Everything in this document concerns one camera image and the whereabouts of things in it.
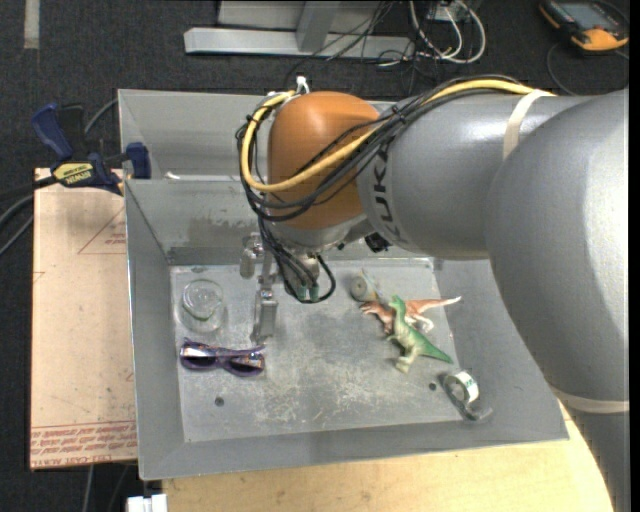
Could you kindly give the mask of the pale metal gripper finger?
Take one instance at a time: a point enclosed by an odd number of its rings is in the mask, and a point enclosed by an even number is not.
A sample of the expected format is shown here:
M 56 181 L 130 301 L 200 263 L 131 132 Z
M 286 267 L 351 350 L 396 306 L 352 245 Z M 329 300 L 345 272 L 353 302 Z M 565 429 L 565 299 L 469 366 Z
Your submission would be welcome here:
M 271 290 L 259 290 L 256 293 L 254 322 L 251 340 L 261 343 L 274 335 L 276 330 L 278 301 Z
M 258 261 L 264 256 L 264 246 L 262 237 L 258 233 L 253 233 L 243 239 L 243 249 L 240 258 L 239 273 L 243 279 L 250 279 L 255 275 L 255 268 Z

